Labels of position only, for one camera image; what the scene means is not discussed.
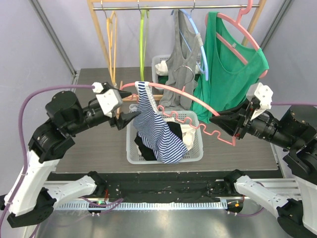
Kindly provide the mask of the blue white striped tank top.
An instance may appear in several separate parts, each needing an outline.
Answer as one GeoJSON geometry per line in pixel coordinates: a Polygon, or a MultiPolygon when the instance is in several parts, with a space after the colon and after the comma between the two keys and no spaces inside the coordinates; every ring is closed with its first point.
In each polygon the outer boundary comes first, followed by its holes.
{"type": "Polygon", "coordinates": [[[181,133],[176,134],[162,118],[148,82],[134,83],[139,100],[136,112],[139,113],[133,120],[137,135],[142,144],[151,149],[157,161],[164,164],[178,164],[188,152],[182,140],[181,133]]]}

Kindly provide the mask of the black tank top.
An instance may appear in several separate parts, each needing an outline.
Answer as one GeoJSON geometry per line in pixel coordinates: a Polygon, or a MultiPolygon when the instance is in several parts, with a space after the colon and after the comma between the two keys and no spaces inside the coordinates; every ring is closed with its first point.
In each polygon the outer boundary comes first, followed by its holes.
{"type": "MultiPolygon", "coordinates": [[[[167,122],[169,129],[171,132],[173,132],[181,141],[183,140],[183,135],[182,135],[182,130],[181,130],[181,125],[176,122],[168,121],[167,122]]],[[[149,148],[149,146],[146,146],[142,138],[139,135],[136,135],[136,138],[134,139],[134,142],[138,146],[138,149],[143,156],[143,158],[146,161],[156,161],[155,154],[152,149],[149,148]]]]}

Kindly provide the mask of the yellow plastic hanger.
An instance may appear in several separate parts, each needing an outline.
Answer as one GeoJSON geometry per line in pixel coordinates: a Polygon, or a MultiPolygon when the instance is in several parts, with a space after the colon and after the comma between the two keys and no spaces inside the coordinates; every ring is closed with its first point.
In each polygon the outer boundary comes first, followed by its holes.
{"type": "Polygon", "coordinates": [[[108,40],[108,70],[112,85],[117,88],[116,83],[116,43],[117,43],[117,15],[113,11],[106,19],[106,32],[108,40]]]}

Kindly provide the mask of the lime green hanger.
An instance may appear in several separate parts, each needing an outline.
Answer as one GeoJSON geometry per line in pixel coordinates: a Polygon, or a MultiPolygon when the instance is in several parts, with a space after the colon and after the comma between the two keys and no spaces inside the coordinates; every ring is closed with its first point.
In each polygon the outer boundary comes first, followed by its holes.
{"type": "Polygon", "coordinates": [[[146,48],[149,30],[149,10],[141,10],[140,18],[140,35],[139,35],[139,59],[140,59],[140,79],[145,81],[145,61],[146,61],[146,48]]]}

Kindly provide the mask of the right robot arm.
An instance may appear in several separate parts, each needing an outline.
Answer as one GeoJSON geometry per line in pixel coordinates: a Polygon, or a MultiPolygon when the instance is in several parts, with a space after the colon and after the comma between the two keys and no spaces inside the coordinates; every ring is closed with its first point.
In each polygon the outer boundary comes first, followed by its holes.
{"type": "Polygon", "coordinates": [[[224,191],[230,196],[245,195],[269,211],[281,228],[294,238],[317,235],[317,106],[315,103],[290,103],[281,119],[268,110],[260,112],[258,99],[220,112],[210,121],[235,139],[250,134],[279,147],[278,159],[284,178],[293,179],[300,199],[287,198],[256,183],[240,170],[230,172],[224,191]]]}

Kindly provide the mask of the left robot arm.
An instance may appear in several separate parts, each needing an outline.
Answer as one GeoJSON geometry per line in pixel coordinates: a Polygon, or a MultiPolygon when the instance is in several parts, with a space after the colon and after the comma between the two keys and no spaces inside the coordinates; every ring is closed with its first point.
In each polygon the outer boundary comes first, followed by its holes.
{"type": "Polygon", "coordinates": [[[64,203],[82,196],[99,198],[106,192],[106,181],[95,171],[55,189],[44,186],[75,144],[77,134],[104,122],[123,129],[137,116],[136,112],[115,113],[123,99],[131,96],[130,92],[95,82],[89,86],[95,98],[82,107],[74,93],[76,88],[76,85],[51,87],[56,94],[45,107],[48,120],[34,131],[29,143],[21,142],[23,168],[10,192],[0,198],[2,217],[12,228],[38,225],[64,203]]]}

